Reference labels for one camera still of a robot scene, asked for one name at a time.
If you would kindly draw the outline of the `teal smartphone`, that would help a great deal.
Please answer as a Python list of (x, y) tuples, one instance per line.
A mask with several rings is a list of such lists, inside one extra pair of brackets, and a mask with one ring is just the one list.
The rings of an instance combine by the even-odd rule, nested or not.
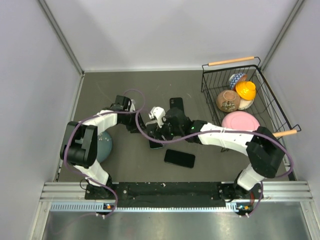
[(154, 141), (149, 141), (149, 147), (152, 150), (156, 150), (156, 149), (161, 149), (163, 148), (165, 145), (162, 143), (158, 143), (158, 142), (154, 142)]

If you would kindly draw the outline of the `beige phone case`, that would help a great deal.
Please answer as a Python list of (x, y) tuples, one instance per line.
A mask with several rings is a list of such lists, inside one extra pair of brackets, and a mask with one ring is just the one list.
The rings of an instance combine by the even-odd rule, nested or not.
[(157, 123), (158, 123), (157, 120), (152, 120), (152, 121), (145, 123), (145, 126), (153, 125), (153, 124), (157, 124)]

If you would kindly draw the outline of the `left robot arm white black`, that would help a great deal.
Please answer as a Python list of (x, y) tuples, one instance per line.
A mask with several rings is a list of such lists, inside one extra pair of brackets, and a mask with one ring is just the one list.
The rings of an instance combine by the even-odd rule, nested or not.
[(110, 175), (97, 160), (98, 135), (118, 124), (125, 125), (131, 133), (137, 133), (135, 101), (117, 95), (115, 103), (83, 121), (70, 121), (66, 125), (60, 159), (81, 172), (88, 183), (96, 186), (102, 198), (109, 198), (114, 191)]

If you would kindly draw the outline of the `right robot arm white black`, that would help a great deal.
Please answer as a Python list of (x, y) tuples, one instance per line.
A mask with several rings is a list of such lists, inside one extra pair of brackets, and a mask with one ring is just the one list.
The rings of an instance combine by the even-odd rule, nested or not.
[(239, 152), (249, 159), (231, 187), (229, 198), (245, 198), (264, 179), (277, 175), (285, 149), (265, 127), (253, 131), (220, 127), (203, 120), (190, 120), (174, 107), (168, 111), (155, 106), (148, 114), (154, 123), (147, 133), (151, 138), (167, 143), (181, 138), (189, 143), (213, 145)]

